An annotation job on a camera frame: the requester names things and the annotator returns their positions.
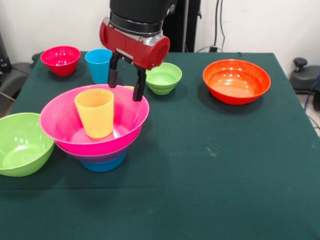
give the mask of pink bowl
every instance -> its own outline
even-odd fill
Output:
[[[74,99],[88,89],[107,89],[114,94],[113,132],[104,138],[94,139],[87,136],[77,112]],[[138,135],[149,114],[149,103],[133,101],[131,89],[117,85],[110,88],[107,84],[94,84],[78,87],[51,100],[40,113],[42,130],[53,138],[64,150],[85,156],[105,155],[116,152]]]
[[[65,150],[63,147],[61,147],[59,145],[59,143],[55,143],[63,152],[65,152],[66,154],[68,154],[69,156],[73,157],[76,160],[79,160],[80,162],[85,162],[85,163],[104,163],[107,161],[111,161],[114,160],[115,158],[120,157],[121,155],[123,155],[124,153],[126,153],[129,148],[131,147],[131,145],[135,142],[135,140],[137,139],[138,135],[140,132],[138,132],[138,134],[136,135],[136,137],[125,147],[114,151],[114,152],[110,152],[107,154],[102,154],[102,155],[91,155],[91,156],[86,156],[86,155],[79,155],[79,154],[74,154],[71,152],[68,152],[67,150]]]
[[[72,74],[78,65],[81,52],[73,46],[56,46],[44,51],[41,61],[58,76]]]

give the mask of floor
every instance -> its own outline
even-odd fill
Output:
[[[302,95],[297,95],[297,97],[301,102],[301,106],[304,107],[308,96],[305,94],[302,94]],[[306,114],[310,117],[310,122],[315,127],[314,130],[320,137],[320,128],[319,127],[317,128],[317,125],[320,126],[320,112],[316,112],[314,110],[312,106],[312,102],[313,102],[313,96],[310,96],[310,104],[306,111]],[[13,105],[14,105],[13,102],[8,101],[4,105],[2,105],[2,107],[0,107],[0,118],[7,116],[10,113]]]

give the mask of orange bowl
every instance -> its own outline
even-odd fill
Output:
[[[203,79],[213,96],[230,105],[251,103],[271,85],[269,75],[261,67],[235,59],[211,63],[203,71]]]

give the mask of white wall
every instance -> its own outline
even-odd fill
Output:
[[[215,6],[202,0],[196,50],[214,41]],[[274,52],[287,74],[297,56],[320,64],[319,9],[320,0],[224,0],[224,51]],[[56,45],[102,47],[99,27],[108,13],[109,0],[0,0],[0,31],[11,61],[30,62]]]
[[[58,45],[101,48],[109,0],[0,0],[0,32],[12,63]]]
[[[216,2],[202,0],[196,50],[214,42]],[[286,74],[295,57],[320,65],[319,9],[320,0],[224,0],[224,51],[275,53]]]

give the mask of red bowl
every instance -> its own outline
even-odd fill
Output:
[[[203,79],[213,96],[230,105],[251,103],[271,85],[269,75],[261,67],[235,59],[211,63],[203,71]]]
[[[73,46],[56,46],[44,51],[41,61],[53,73],[64,77],[76,70],[80,56],[81,52]]]

